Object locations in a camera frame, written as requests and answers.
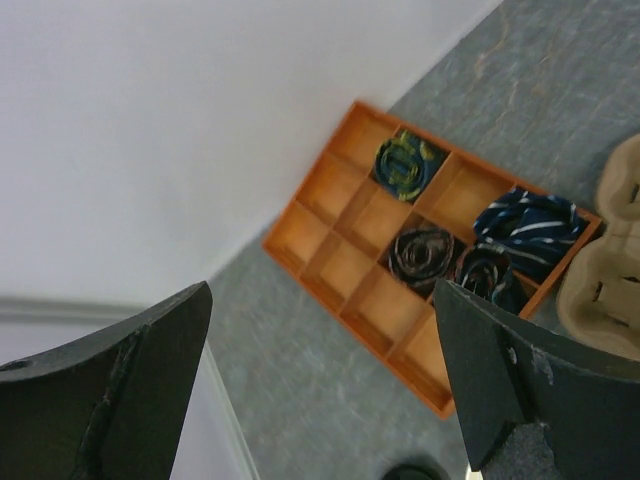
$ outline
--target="white wall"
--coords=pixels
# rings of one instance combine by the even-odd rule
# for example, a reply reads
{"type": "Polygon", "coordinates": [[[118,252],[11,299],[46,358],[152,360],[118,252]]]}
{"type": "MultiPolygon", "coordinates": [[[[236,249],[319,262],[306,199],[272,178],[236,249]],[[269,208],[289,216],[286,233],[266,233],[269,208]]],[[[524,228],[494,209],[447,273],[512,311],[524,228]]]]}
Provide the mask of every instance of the white wall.
{"type": "Polygon", "coordinates": [[[3,0],[0,296],[149,304],[498,0],[3,0]]]}

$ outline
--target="patterned tie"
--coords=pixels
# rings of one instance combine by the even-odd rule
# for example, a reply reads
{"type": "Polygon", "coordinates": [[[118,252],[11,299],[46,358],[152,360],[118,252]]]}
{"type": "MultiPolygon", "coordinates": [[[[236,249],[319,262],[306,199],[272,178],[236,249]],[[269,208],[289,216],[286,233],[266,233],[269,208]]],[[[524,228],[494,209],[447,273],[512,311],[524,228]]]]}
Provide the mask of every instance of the patterned tie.
{"type": "Polygon", "coordinates": [[[389,250],[389,270],[402,284],[428,296],[449,271],[464,245],[441,228],[415,228],[396,237],[389,250]]]}
{"type": "Polygon", "coordinates": [[[467,248],[456,262],[453,281],[515,315],[528,301],[513,277],[509,255],[499,245],[479,243],[467,248]]]}
{"type": "Polygon", "coordinates": [[[444,158],[443,151],[405,130],[380,146],[373,175],[398,200],[411,203],[431,181],[444,158]]]}
{"type": "Polygon", "coordinates": [[[473,229],[478,242],[501,245],[516,270],[542,283],[585,226],[573,203],[515,187],[489,205],[473,229]]]}

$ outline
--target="compartment divider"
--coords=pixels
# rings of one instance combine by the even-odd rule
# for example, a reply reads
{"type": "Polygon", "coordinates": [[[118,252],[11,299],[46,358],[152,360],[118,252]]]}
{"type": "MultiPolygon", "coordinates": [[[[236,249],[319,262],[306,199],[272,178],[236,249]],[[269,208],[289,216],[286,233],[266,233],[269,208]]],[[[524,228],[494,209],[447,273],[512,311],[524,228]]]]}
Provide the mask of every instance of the compartment divider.
{"type": "Polygon", "coordinates": [[[396,231],[396,233],[393,235],[393,237],[391,237],[391,239],[389,240],[389,242],[387,242],[387,245],[380,250],[380,253],[378,253],[378,256],[376,257],[375,261],[378,265],[383,266],[383,268],[386,269],[386,267],[383,265],[383,262],[385,260],[385,258],[387,258],[387,255],[389,253],[389,249],[391,248],[391,245],[393,244],[394,240],[396,239],[396,237],[398,235],[400,235],[400,233],[402,233],[404,230],[406,230],[405,228],[405,224],[407,223],[407,221],[409,221],[409,218],[411,217],[413,213],[411,211],[407,211],[406,216],[404,217],[403,223],[400,226],[400,228],[396,231]]]}
{"type": "Polygon", "coordinates": [[[358,168],[356,165],[353,164],[351,160],[349,160],[344,155],[340,155],[339,153],[335,153],[330,150],[327,150],[326,156],[328,156],[329,158],[332,158],[334,161],[338,162],[343,167],[351,170],[353,173],[360,175],[362,178],[368,177],[368,174],[363,169],[358,168]]]}
{"type": "Polygon", "coordinates": [[[423,315],[425,307],[418,295],[398,284],[382,267],[374,265],[343,309],[342,317],[347,323],[367,323],[388,340],[390,348],[423,315]],[[408,310],[399,311],[398,303],[408,310]]]}
{"type": "Polygon", "coordinates": [[[333,226],[364,178],[361,172],[327,153],[320,156],[295,200],[323,223],[333,226]]]}
{"type": "Polygon", "coordinates": [[[314,296],[337,314],[372,265],[373,260],[330,231],[303,268],[300,279],[314,296]]]}
{"type": "Polygon", "coordinates": [[[453,394],[446,391],[431,377],[424,375],[414,362],[389,361],[391,369],[441,419],[453,413],[453,394]]]}
{"type": "Polygon", "coordinates": [[[304,203],[300,202],[298,199],[294,198],[291,203],[294,204],[298,209],[304,210],[306,213],[313,216],[316,220],[321,222],[328,229],[331,229],[331,224],[328,224],[327,222],[325,222],[322,218],[316,215],[316,213],[313,210],[307,207],[304,203]]]}
{"type": "Polygon", "coordinates": [[[415,336],[420,333],[420,331],[428,321],[432,319],[435,321],[435,308],[432,307],[429,302],[429,300],[432,298],[433,294],[429,295],[429,298],[425,301],[425,303],[427,304],[427,310],[425,311],[425,313],[423,313],[420,318],[418,318],[413,323],[413,325],[409,326],[404,334],[393,343],[393,346],[389,349],[389,352],[387,352],[385,358],[392,358],[395,355],[398,355],[398,353],[401,354],[402,351],[407,347],[407,345],[409,345],[409,343],[413,341],[415,336]]]}
{"type": "Polygon", "coordinates": [[[354,307],[365,299],[365,297],[373,289],[373,285],[378,280],[379,272],[376,269],[376,265],[371,265],[371,269],[360,281],[355,290],[351,293],[347,301],[340,309],[340,316],[344,319],[346,316],[354,314],[354,307]]]}
{"type": "Polygon", "coordinates": [[[460,171],[460,162],[461,160],[457,153],[450,152],[447,155],[436,174],[413,204],[415,211],[422,215],[429,212],[430,207],[435,204],[442,192],[449,188],[451,182],[460,171]]]}
{"type": "Polygon", "coordinates": [[[272,229],[272,234],[264,241],[264,248],[296,279],[300,278],[300,273],[306,267],[308,261],[313,257],[319,246],[329,234],[330,228],[322,222],[313,212],[295,200],[291,202],[283,215],[278,219],[272,229]],[[296,220],[306,217],[316,231],[299,229],[296,220]],[[294,245],[302,248],[305,257],[301,258],[294,250],[294,245]]]}
{"type": "Polygon", "coordinates": [[[407,204],[368,179],[336,222],[335,230],[377,261],[410,211],[407,204]]]}
{"type": "MultiPolygon", "coordinates": [[[[582,232],[581,238],[592,239],[596,233],[598,232],[598,228],[600,227],[601,222],[590,222],[587,228],[582,232]]],[[[527,303],[524,308],[520,311],[521,318],[529,318],[533,315],[536,310],[539,308],[540,303],[546,297],[551,290],[552,286],[556,283],[560,275],[564,272],[564,270],[569,266],[569,262],[571,259],[578,253],[584,245],[586,241],[576,242],[566,253],[566,255],[560,260],[558,265],[554,268],[554,270],[549,274],[549,276],[545,279],[544,282],[540,284],[540,287],[536,291],[536,293],[529,299],[529,303],[527,303]]]]}
{"type": "Polygon", "coordinates": [[[517,270],[514,270],[513,273],[516,278],[518,278],[522,283],[526,284],[531,289],[538,290],[540,288],[540,285],[538,285],[535,281],[531,280],[526,275],[518,272],[517,270]]]}

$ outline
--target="tray compartment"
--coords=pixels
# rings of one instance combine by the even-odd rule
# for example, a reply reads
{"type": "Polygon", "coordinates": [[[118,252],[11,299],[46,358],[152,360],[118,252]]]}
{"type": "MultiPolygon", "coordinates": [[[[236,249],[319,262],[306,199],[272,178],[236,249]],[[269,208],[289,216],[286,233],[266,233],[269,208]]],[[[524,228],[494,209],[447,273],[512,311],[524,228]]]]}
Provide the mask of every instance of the tray compartment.
{"type": "Polygon", "coordinates": [[[397,283],[379,265],[356,289],[342,311],[342,319],[361,337],[386,353],[420,318],[425,302],[397,283]]]}
{"type": "Polygon", "coordinates": [[[429,393],[437,412],[445,412],[453,394],[440,346],[435,310],[430,304],[389,362],[406,380],[429,393]]]}
{"type": "Polygon", "coordinates": [[[338,312],[373,266],[373,260],[330,233],[302,273],[302,283],[338,312]]]}
{"type": "Polygon", "coordinates": [[[411,212],[370,179],[338,219],[335,230],[369,257],[377,259],[411,212]]]}
{"type": "Polygon", "coordinates": [[[314,167],[298,192],[298,201],[332,225],[358,191],[364,175],[330,154],[314,167]]]}
{"type": "Polygon", "coordinates": [[[328,230],[319,218],[292,203],[277,222],[264,247],[280,264],[297,275],[318,250],[328,230]]]}
{"type": "Polygon", "coordinates": [[[492,169],[452,153],[416,201],[415,209],[471,244],[478,215],[513,186],[510,179],[492,169]]]}
{"type": "Polygon", "coordinates": [[[393,137],[397,127],[398,124],[356,105],[329,144],[329,151],[352,162],[363,173],[368,173],[378,148],[393,137]]]}

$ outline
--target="black object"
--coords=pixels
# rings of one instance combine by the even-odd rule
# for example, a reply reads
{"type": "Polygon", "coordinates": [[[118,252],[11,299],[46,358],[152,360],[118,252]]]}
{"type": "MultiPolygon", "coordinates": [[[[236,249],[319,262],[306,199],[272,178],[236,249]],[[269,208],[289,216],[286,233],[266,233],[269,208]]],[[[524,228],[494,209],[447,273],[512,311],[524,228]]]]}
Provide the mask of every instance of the black object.
{"type": "Polygon", "coordinates": [[[454,282],[507,312],[517,315],[529,300],[513,275],[511,257],[500,245],[469,246],[454,270],[454,282]]]}
{"type": "Polygon", "coordinates": [[[428,296],[436,280],[451,268],[454,255],[463,249],[453,235],[442,228],[405,230],[389,248],[389,271],[416,293],[428,296]]]}
{"type": "Polygon", "coordinates": [[[0,479],[168,479],[210,315],[201,283],[1,366],[0,479]]]}
{"type": "Polygon", "coordinates": [[[435,308],[469,462],[485,480],[638,476],[640,363],[536,327],[451,282],[436,284],[435,308]],[[524,477],[509,473],[518,464],[524,477]]]}
{"type": "Polygon", "coordinates": [[[382,480],[440,480],[440,477],[423,467],[398,465],[389,470],[382,480]]]}

